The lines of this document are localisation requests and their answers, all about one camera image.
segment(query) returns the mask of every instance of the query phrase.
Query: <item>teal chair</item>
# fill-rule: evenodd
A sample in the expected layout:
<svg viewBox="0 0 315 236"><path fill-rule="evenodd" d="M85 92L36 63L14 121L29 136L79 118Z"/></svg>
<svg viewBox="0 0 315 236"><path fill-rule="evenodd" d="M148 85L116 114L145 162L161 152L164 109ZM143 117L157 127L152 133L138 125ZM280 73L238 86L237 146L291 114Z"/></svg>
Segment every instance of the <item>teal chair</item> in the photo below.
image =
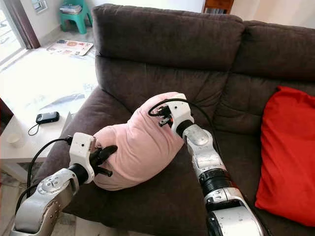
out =
<svg viewBox="0 0 315 236"><path fill-rule="evenodd" d="M82 7L82 11L77 15L71 15L71 14L64 14L60 11L60 19L61 19L61 28L63 31L66 31L66 20L72 20L76 23L79 32L81 34L85 34L87 32L87 29L85 27L84 19L86 16L88 16L89 21L92 25L93 19L91 16L91 12L85 3L84 0L67 0L64 2L64 4L72 4L72 5L80 5Z"/></svg>

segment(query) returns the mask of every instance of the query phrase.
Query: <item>papers on stool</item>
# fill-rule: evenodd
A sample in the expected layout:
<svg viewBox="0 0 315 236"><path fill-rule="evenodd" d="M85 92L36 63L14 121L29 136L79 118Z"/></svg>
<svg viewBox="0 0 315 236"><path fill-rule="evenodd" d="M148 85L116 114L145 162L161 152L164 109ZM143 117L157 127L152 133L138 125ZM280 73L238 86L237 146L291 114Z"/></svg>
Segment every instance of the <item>papers on stool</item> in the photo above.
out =
<svg viewBox="0 0 315 236"><path fill-rule="evenodd" d="M82 7L80 5L64 4L59 10L64 14L77 15L81 12Z"/></svg>

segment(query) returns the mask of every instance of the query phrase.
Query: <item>tiled floor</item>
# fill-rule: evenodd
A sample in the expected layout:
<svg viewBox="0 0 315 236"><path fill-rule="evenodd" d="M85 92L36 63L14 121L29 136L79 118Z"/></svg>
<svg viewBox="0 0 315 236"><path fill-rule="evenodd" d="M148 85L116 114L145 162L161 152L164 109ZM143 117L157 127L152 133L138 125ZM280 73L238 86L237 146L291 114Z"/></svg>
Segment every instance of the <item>tiled floor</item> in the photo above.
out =
<svg viewBox="0 0 315 236"><path fill-rule="evenodd" d="M92 29L80 35L75 31L60 32L57 39L93 42ZM15 114L45 111L45 109L77 112L86 97L97 85L95 49L83 57L51 55L50 44L31 50L13 65L0 72L0 96ZM13 223L16 201L25 189L24 184L1 178L0 236L8 236ZM108 228L69 214L61 214L53 236L148 236Z"/></svg>

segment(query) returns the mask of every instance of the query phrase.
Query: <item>black phone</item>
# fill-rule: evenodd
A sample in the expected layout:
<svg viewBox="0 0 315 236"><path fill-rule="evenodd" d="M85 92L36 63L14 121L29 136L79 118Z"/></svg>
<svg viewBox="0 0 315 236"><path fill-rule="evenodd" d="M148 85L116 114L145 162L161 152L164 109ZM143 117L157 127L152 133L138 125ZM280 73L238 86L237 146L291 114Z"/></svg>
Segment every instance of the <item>black phone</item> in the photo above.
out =
<svg viewBox="0 0 315 236"><path fill-rule="evenodd" d="M59 112L48 112L48 113L38 114L36 117L37 124L56 122L58 120L59 120Z"/></svg>

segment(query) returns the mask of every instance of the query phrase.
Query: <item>white wall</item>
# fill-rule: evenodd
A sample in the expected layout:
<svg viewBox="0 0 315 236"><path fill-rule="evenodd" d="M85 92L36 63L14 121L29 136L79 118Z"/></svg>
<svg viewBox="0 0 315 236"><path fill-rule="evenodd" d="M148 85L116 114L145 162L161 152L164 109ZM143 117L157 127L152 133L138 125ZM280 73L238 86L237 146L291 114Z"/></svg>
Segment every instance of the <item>white wall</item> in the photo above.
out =
<svg viewBox="0 0 315 236"><path fill-rule="evenodd" d="M90 7L104 3L201 12L204 0L86 0Z"/></svg>
<svg viewBox="0 0 315 236"><path fill-rule="evenodd" d="M315 28L315 0L235 0L231 14L243 20Z"/></svg>
<svg viewBox="0 0 315 236"><path fill-rule="evenodd" d="M260 0L234 0L231 14L241 17L244 21L253 19Z"/></svg>
<svg viewBox="0 0 315 236"><path fill-rule="evenodd" d="M20 0L39 40L60 25L59 6L63 0L46 0L48 9L37 14L31 0Z"/></svg>

